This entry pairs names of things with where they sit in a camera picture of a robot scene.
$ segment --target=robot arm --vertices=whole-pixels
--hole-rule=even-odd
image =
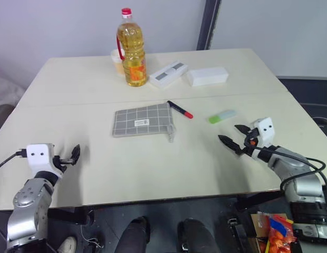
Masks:
[[[266,162],[282,181],[281,190],[290,204],[297,238],[327,244],[327,205],[321,182],[311,171],[308,159],[272,145],[275,132],[271,118],[255,121],[253,129],[245,125],[235,127],[246,135],[245,148],[224,135],[219,135],[221,142],[237,155],[247,154]]]
[[[29,145],[26,156],[34,178],[14,197],[14,211],[7,225],[7,252],[46,252],[47,211],[54,186],[66,170],[63,164],[78,161],[80,146],[66,160],[54,155],[50,143]]]

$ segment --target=small cup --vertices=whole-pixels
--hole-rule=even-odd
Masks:
[[[121,53],[122,55],[125,54],[124,50],[121,49]],[[111,52],[111,58],[113,60],[113,63],[117,69],[117,74],[118,76],[125,76],[125,73],[123,71],[123,66],[122,66],[122,59],[120,58],[119,56],[119,51],[118,49],[114,49],[112,52]]]

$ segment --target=cooking oil bottle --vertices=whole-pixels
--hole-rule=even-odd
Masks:
[[[132,20],[132,10],[123,8],[121,10],[122,23],[117,31],[117,45],[122,65],[129,85],[139,87],[146,83],[146,62],[143,50],[143,39],[141,28]],[[120,43],[125,51],[121,54]]]

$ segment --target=yellow oil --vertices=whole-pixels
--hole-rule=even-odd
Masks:
[[[125,51],[122,65],[127,83],[134,87],[144,85],[147,76],[141,28],[136,23],[123,23],[118,27],[117,37]]]

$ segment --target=white wall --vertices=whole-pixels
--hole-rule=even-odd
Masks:
[[[222,0],[211,48],[238,47],[277,76],[327,77],[327,0]]]
[[[145,50],[195,50],[205,0],[0,0],[0,76],[28,87],[50,57],[109,55],[130,7]]]

